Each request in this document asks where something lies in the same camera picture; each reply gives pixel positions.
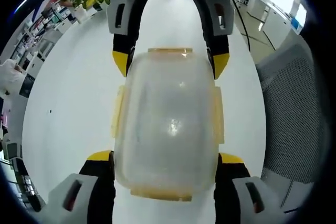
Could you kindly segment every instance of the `black cable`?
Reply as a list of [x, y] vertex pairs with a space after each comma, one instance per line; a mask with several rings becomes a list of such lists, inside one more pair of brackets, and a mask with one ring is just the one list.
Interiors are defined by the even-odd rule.
[[243, 28], [244, 28], [244, 31], [245, 31], [245, 33], [246, 33], [246, 38], [247, 38], [247, 43], [248, 43], [248, 50], [251, 52], [250, 38], [249, 38], [249, 36], [248, 36], [248, 33], [247, 33], [247, 30], [246, 30], [246, 27], [245, 27], [243, 18], [242, 18], [241, 14], [240, 14], [240, 11], [239, 11], [239, 9], [238, 9], [238, 7], [237, 7], [237, 5], [236, 5], [235, 0], [232, 0], [232, 2], [233, 2], [233, 4], [235, 5], [235, 8], [236, 8], [236, 10], [237, 10], [237, 12], [238, 12], [238, 15], [239, 15], [239, 18], [240, 18], [240, 20], [241, 20], [241, 23], [243, 24]]

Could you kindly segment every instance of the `white floor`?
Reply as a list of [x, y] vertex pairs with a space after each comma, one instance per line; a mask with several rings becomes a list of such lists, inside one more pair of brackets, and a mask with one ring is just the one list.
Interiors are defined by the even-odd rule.
[[[252, 18], [246, 11], [246, 6], [242, 6], [240, 9], [240, 14], [242, 15], [249, 40], [250, 40], [250, 47], [251, 47], [251, 55], [253, 58], [253, 61], [255, 64], [262, 61], [264, 58], [269, 56], [272, 52], [274, 52], [274, 49], [269, 42], [266, 35], [260, 31], [261, 28], [261, 22], [258, 21], [255, 18]], [[243, 38], [247, 44], [247, 36], [246, 32], [244, 30], [242, 21], [239, 18], [238, 12], [235, 11], [235, 23], [240, 31], [240, 33], [243, 35]]]

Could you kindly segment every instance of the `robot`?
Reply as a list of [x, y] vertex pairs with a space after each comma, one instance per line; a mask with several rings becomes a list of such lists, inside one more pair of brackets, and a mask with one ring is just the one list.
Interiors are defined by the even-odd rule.
[[[207, 69], [205, 67], [204, 75], [207, 75], [208, 79], [212, 79], [207, 82], [212, 85], [229, 61], [227, 36], [233, 30], [234, 10], [230, 0], [193, 1], [200, 13], [203, 36], [207, 45], [208, 66], [210, 67], [207, 66]], [[133, 60], [133, 55], [139, 36], [141, 15], [146, 2], [147, 0], [113, 0], [107, 10], [110, 33], [114, 34], [112, 56], [121, 74], [127, 80], [134, 79], [135, 66], [141, 64], [141, 60]], [[168, 49], [159, 49], [159, 51], [155, 49], [154, 51], [151, 53], [176, 54], [178, 58], [188, 58], [188, 55], [191, 54], [189, 49], [175, 49], [173, 52]], [[119, 103], [126, 104], [126, 100], [121, 97]], [[117, 129], [120, 131], [120, 128], [125, 125], [127, 120], [125, 114], [127, 111], [125, 111], [124, 105], [117, 112], [119, 126], [114, 126], [114, 131], [118, 131]], [[115, 132], [114, 134], [123, 138], [120, 133]], [[114, 151], [92, 154], [78, 174], [71, 174], [50, 192], [49, 202], [38, 213], [37, 218], [42, 223], [111, 223], [116, 195], [115, 179], [130, 188], [132, 194], [140, 197], [174, 201], [190, 201], [192, 199], [192, 191], [188, 190], [172, 192], [170, 188], [167, 193], [167, 190], [158, 191], [157, 188], [153, 190], [134, 188], [128, 178], [121, 178], [120, 175], [122, 173], [120, 171], [121, 163], [125, 161], [121, 151], [123, 148], [124, 146], [116, 146]], [[217, 154], [213, 155], [213, 150], [217, 150]], [[225, 221], [227, 223], [284, 222], [285, 214], [280, 209], [276, 195], [260, 178], [250, 177], [241, 158], [224, 153], [218, 154], [216, 147], [211, 149], [210, 156], [211, 162], [208, 162], [208, 167], [213, 166], [214, 169], [213, 177], [208, 176], [208, 184], [215, 183], [216, 223], [224, 223]], [[178, 186], [179, 180], [177, 179], [175, 182], [175, 185]]]

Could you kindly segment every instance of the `plastic container lid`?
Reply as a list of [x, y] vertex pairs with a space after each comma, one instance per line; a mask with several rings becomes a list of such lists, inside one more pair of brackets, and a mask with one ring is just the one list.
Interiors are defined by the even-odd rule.
[[143, 197], [190, 200], [214, 183], [215, 82], [190, 52], [137, 56], [127, 75], [114, 150], [117, 181]]

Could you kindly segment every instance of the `gray mesh chair back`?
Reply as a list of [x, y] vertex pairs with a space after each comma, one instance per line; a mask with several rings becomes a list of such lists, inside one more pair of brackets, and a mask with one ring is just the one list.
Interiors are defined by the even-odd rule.
[[283, 210], [290, 211], [310, 192], [326, 148], [312, 55], [298, 36], [256, 68], [267, 129], [261, 179], [278, 194]]

